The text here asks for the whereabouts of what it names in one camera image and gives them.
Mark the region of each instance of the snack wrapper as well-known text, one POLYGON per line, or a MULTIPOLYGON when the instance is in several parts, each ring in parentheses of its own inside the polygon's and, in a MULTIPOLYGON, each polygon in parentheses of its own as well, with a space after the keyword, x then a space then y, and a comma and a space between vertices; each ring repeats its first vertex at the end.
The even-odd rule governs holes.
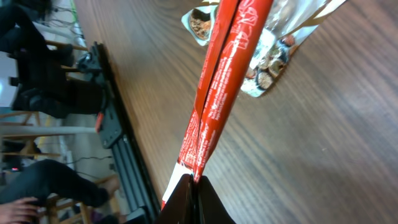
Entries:
POLYGON ((193 111, 162 208, 184 174, 198 182, 213 153, 256 49, 272 0, 223 0, 193 111))
MULTIPOLYGON (((280 78, 298 46, 345 1, 275 0, 252 56, 241 87, 242 91, 253 97, 258 97, 269 90, 280 78)), ((208 14, 214 17, 217 13, 217 7, 214 4, 214 2, 203 2, 203 6, 195 9, 196 15, 208 14)), ((192 11, 184 16, 190 17, 191 15, 192 11)), ((205 27, 212 27, 209 25, 211 21, 210 16, 208 25, 205 27)), ((197 32, 192 31, 189 26, 186 28, 197 40, 197 32)), ((205 45, 208 40, 202 39, 201 42, 198 42, 205 45)))

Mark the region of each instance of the brown table surface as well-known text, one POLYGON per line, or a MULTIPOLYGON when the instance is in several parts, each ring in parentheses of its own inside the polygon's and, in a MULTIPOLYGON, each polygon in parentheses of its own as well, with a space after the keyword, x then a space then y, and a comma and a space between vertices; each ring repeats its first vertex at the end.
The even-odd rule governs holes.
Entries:
MULTIPOLYGON (((104 43, 161 201, 205 58, 180 22, 200 1, 79 0, 104 43)), ((349 0, 262 98, 240 93, 210 178, 237 223, 398 223, 398 3, 349 0)))

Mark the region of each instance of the cable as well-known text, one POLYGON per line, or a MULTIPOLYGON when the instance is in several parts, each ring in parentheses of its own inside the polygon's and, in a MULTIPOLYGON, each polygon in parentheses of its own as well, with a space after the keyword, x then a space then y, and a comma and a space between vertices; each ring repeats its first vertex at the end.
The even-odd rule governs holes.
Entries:
POLYGON ((87 176, 92 177, 92 178, 94 178, 94 179, 100 179, 99 177, 96 177, 96 176, 93 176, 93 175, 89 175, 89 174, 86 174, 86 173, 83 173, 83 172, 76 171, 76 173, 78 173, 78 174, 83 174, 83 175, 87 175, 87 176))
POLYGON ((106 157, 102 157, 102 158, 98 158, 98 157, 95 157, 95 156, 91 156, 91 157, 82 157, 82 158, 80 158, 80 159, 78 159, 78 160, 76 160, 76 161, 68 162, 68 163, 66 163, 65 165, 77 163, 77 162, 79 162, 79 161, 82 160, 82 159, 97 159, 97 160, 103 160, 103 159, 108 159, 108 158, 110 159, 110 158, 112 158, 112 156, 106 156, 106 157))

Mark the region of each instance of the tabletop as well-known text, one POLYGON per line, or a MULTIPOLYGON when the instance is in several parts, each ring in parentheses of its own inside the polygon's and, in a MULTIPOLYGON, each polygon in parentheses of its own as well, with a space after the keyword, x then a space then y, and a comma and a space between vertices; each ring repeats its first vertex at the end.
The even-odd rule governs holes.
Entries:
MULTIPOLYGON (((156 194, 169 182, 206 47, 180 22, 200 1, 76 1, 108 48, 156 194)), ((205 175, 237 223, 398 223, 398 6, 349 0, 268 94, 241 92, 205 175)))

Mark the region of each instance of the red object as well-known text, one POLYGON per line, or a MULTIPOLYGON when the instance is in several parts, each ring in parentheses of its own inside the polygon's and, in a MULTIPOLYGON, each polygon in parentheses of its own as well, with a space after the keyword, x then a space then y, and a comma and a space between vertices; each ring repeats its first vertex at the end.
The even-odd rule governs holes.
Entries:
POLYGON ((221 1, 194 108, 177 159, 177 164, 193 172, 195 182, 199 181, 205 164, 215 150, 272 2, 273 0, 221 1))
POLYGON ((102 120, 104 120, 104 114, 99 112, 95 122, 95 132, 97 133, 99 133, 101 130, 102 120))

